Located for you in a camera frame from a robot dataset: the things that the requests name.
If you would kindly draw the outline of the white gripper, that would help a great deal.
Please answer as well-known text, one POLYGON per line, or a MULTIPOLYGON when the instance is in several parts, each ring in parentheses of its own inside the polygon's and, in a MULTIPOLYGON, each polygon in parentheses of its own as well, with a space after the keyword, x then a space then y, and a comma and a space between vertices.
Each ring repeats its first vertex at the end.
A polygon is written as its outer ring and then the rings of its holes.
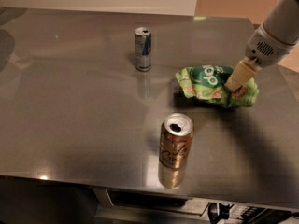
POLYGON ((293 48, 294 45, 278 41, 260 25, 246 45, 245 56, 249 60, 241 60, 236 65, 224 87, 235 92, 256 76, 258 66, 265 68, 279 63, 293 48))

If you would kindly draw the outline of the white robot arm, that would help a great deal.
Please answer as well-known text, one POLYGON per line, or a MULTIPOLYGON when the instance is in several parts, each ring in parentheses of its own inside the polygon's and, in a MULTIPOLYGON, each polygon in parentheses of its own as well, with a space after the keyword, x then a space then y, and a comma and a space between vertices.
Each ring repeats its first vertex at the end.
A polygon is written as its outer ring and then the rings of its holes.
POLYGON ((225 83, 234 92, 262 68, 279 63, 299 40, 299 0, 280 0, 246 45, 245 58, 225 83))

